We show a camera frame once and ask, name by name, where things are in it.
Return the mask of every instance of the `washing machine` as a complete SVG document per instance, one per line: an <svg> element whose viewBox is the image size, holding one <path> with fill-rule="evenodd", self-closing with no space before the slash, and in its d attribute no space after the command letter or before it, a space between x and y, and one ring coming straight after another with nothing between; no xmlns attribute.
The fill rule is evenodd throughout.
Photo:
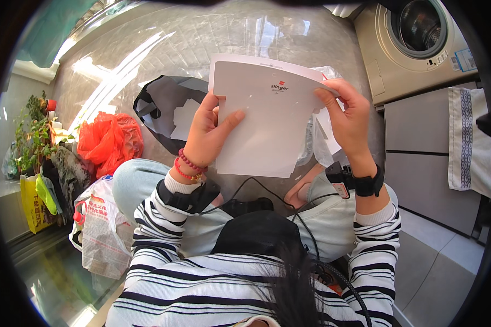
<svg viewBox="0 0 491 327"><path fill-rule="evenodd" d="M438 0L368 5L355 18L375 106L478 74L460 29Z"/></svg>

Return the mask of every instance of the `bracelet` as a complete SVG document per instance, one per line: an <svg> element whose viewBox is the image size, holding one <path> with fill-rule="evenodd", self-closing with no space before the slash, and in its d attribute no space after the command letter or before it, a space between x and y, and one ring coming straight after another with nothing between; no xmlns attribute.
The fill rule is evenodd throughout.
<svg viewBox="0 0 491 327"><path fill-rule="evenodd" d="M191 167L193 170L196 170L198 173L205 173L207 172L207 167L204 167L204 168L200 168L198 167L197 165L195 165L194 163L192 163L191 161L189 161L188 158L186 158L184 156L184 148L181 148L180 150L178 150L178 156L180 157L180 159L182 159L189 167Z"/></svg>
<svg viewBox="0 0 491 327"><path fill-rule="evenodd" d="M189 176L189 175L186 175L184 173L182 173L180 171L180 163L178 162L178 159L180 158L176 158L175 159L175 168L176 168L176 171L182 176L182 177L185 177L187 178L188 180L196 180L196 181L199 181L200 178L202 177L202 173L198 173L196 174L195 176Z"/></svg>

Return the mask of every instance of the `striped shirt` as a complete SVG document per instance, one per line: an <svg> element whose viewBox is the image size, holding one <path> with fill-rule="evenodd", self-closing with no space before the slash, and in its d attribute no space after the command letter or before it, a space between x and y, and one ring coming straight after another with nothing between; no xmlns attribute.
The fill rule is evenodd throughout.
<svg viewBox="0 0 491 327"><path fill-rule="evenodd" d="M256 254L180 259L178 251L187 216L165 206L156 189L137 208L134 217L139 226L134 231L133 258L125 289L108 313L107 327L233 326L248 317L273 317L259 289L269 293L262 272L277 271L280 259ZM367 223L374 222L375 217L383 222L372 226ZM349 260L349 278L364 300L373 325L390 327L399 212L390 202L373 215L355 214L354 220L356 248ZM366 325L349 289L338 295L318 281L315 289L327 325Z"/></svg>

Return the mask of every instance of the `cable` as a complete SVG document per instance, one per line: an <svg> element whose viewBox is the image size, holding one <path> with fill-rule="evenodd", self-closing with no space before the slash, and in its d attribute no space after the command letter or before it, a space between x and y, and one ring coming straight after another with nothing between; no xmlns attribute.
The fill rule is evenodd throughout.
<svg viewBox="0 0 491 327"><path fill-rule="evenodd" d="M316 197L314 199L312 199L311 201L308 201L306 204L304 204L303 206L301 206L298 210L295 208L295 206L287 203L286 201L284 201L280 196L278 196L276 193L272 192L271 190L269 190L267 187L265 187L261 182L259 182L256 178L254 177L248 177L247 179L245 179L242 184L240 184L240 186L236 189L235 193L233 193L233 195L231 196L231 198L227 201L225 201L224 203L222 203L220 206L217 206L217 207L214 207L212 209L209 209L209 210L206 210L206 211L203 211L201 212L200 214L206 214L206 213L210 213L216 209L219 209L221 208L222 206L224 206L227 202L233 200L235 198L235 196L238 194L238 192L242 189L242 187L246 184L247 181L249 180L254 180L255 182L257 182L260 186L262 186L266 191L268 191L269 193L271 193L272 195L274 195L278 200L282 201L286 206L290 206L293 208L294 212L295 212L295 215L293 216L293 219L291 219L292 222L294 222L295 218L298 217L298 219L300 219L300 222L302 223L302 225L304 226L304 228L306 229L306 231L309 233L309 235L311 236L311 240L313 241L313 246L315 247L315 253L316 253L316 260L312 260L313 263L315 263L315 265L318 265L318 266L321 266L323 268L327 268L329 270L331 270L331 272L333 272L333 274L336 275L336 277L340 278L346 285L347 287L353 292L353 295L354 297L357 299L358 303L360 304L360 308L362 308L362 312L366 318L366 322L367 322L367 327L372 327L373 324L371 322L371 316L369 315L369 311L367 310L367 307L366 307L366 304L364 303L364 300L362 299L362 297L360 296L360 294L358 294L357 290L354 288L354 286L351 284L351 282L340 272L338 271L336 268L334 268L332 265L329 265L325 262L322 262L320 261L320 253L318 252L318 244L316 243L316 239L315 239L315 236L313 235L313 233L309 230L309 228L307 227L306 223L304 222L304 220L302 219L302 217L300 217L299 213L302 212L303 208L306 207L307 205L309 205L310 203L318 200L318 199L322 199L322 198L325 198L325 197L328 197L328 196L332 196L332 195L338 195L337 193L329 193L329 194L325 194L325 195L321 195L319 197Z"/></svg>
<svg viewBox="0 0 491 327"><path fill-rule="evenodd" d="M364 316L366 318L367 327L372 327L373 323L371 322L371 316L369 315L369 311L367 310L366 304L364 303L364 300L362 299L360 294L358 294L357 290L354 288L353 284L351 284L351 282L348 281L348 279L332 265L318 260L313 260L313 262L323 268L327 268L331 270L333 274L335 274L338 278L342 279L344 283L346 283L348 289L350 289L353 292L354 297L357 299L358 303L360 304L360 308L362 308L362 312L364 313Z"/></svg>
<svg viewBox="0 0 491 327"><path fill-rule="evenodd" d="M247 179L245 179L242 184L240 184L240 186L236 189L235 193L233 193L233 195L231 196L231 198L229 200L227 200L226 202L222 203L221 205L217 206L217 207L214 207L212 209L209 209L207 211L203 211L201 212L200 214L206 214L206 213L210 213L216 209L220 209L222 208L227 202L233 200L236 196L236 194L238 194L238 192L242 189L242 186L244 186L244 184L248 181L248 180L254 180L255 182L257 182L260 186L262 186L266 191L268 191L269 193L271 193L272 195L274 195L278 200L282 201L286 206L290 206L290 207L293 207L293 210L296 211L296 208L295 206L293 206L292 204L289 204L287 203L286 201L284 201L281 197L279 197L276 193L272 192L271 190L269 190L267 187L265 187L261 182L259 182L256 178L254 177L248 177Z"/></svg>

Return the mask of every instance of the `person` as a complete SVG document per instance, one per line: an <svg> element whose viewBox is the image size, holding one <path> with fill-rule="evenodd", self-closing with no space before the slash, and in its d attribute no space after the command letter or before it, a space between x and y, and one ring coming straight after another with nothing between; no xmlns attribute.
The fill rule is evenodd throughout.
<svg viewBox="0 0 491 327"><path fill-rule="evenodd" d="M329 111L353 176L376 179L380 170L367 145L369 102L342 79L323 83L345 106L342 111L326 89L314 91ZM134 159L114 174L115 201L138 226L124 291L106 326L366 326L351 290L339 295L315 278L314 243L300 220L273 211L232 218L212 205L210 213L192 213L203 197L197 193L200 179L190 176L199 176L196 168L215 160L227 135L247 119L238 110L217 126L217 103L210 91L195 114L184 148L191 165L177 160L178 168L170 168ZM300 202L336 193L323 167L311 174L304 192L293 192ZM380 187L371 195L357 190L350 199L324 197L300 215L321 261L350 253L349 280L372 325L391 326L400 215L391 188ZM179 200L195 193L189 206Z"/></svg>

